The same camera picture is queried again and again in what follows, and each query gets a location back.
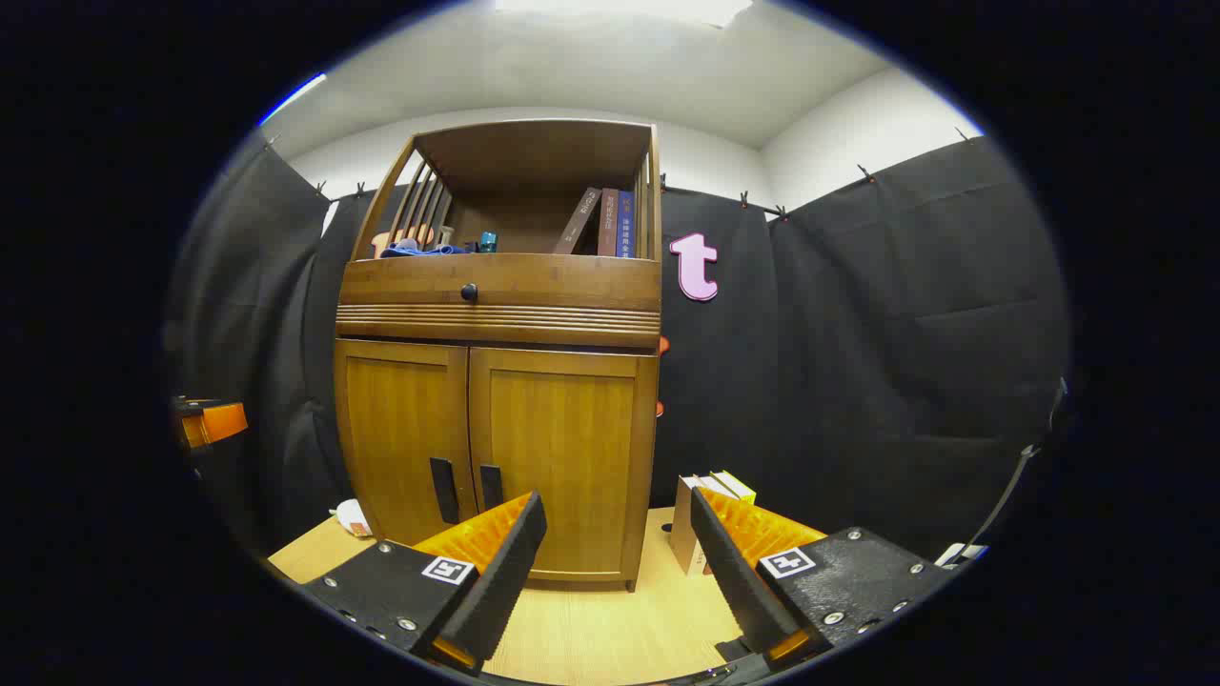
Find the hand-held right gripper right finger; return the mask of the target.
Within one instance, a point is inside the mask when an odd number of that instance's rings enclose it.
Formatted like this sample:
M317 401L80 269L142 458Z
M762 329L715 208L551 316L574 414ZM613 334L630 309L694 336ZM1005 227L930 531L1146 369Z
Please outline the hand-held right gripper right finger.
M691 524L745 648L770 668L883 634L954 577L867 529L820 533L706 487Z

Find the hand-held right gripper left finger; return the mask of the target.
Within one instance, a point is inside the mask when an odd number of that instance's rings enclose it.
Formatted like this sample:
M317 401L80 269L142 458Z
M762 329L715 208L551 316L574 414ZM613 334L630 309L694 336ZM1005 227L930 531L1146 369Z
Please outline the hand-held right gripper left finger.
M545 535L543 499L533 491L415 546L379 541L304 590L394 651L479 675Z

